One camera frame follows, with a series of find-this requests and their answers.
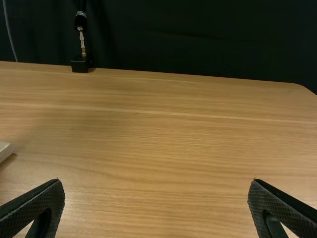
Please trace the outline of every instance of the black backdrop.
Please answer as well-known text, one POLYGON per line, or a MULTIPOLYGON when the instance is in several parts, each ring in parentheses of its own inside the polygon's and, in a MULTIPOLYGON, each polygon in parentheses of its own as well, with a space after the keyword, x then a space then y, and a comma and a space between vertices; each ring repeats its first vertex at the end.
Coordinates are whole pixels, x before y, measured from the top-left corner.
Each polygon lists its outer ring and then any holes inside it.
MULTIPOLYGON (((18 60, 69 64, 79 0, 6 0, 18 60)), ((294 82, 317 92, 315 0, 88 0, 95 67, 294 82)), ((14 60, 0 7, 0 60, 14 60)))

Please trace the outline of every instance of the black cable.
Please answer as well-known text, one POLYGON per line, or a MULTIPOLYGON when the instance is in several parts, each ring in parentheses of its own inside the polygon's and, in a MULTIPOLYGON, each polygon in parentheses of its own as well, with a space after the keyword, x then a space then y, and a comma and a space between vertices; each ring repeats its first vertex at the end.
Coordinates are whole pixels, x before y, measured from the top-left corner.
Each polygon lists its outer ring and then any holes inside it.
POLYGON ((79 11, 86 12, 87 0, 80 0, 79 11))

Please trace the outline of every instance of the metal rod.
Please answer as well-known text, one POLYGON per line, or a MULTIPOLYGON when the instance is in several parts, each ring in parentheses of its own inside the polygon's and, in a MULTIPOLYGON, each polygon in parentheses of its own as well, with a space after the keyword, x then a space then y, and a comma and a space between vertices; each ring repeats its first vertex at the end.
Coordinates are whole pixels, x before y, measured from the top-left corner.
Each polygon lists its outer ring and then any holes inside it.
POLYGON ((82 57, 85 57, 86 54, 86 47, 85 47, 85 39, 84 39, 84 34, 82 31, 79 31, 79 40, 80 40, 80 48, 81 48, 81 55, 82 57))

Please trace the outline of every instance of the table surface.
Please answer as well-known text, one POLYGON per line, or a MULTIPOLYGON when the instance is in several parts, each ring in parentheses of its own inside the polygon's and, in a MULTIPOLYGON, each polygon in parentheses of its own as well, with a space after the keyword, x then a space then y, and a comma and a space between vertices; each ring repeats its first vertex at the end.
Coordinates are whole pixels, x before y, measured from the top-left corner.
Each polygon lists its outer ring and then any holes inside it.
POLYGON ((0 204, 59 178, 57 238, 254 238, 253 178, 317 207, 316 109, 290 83, 0 62, 0 204))

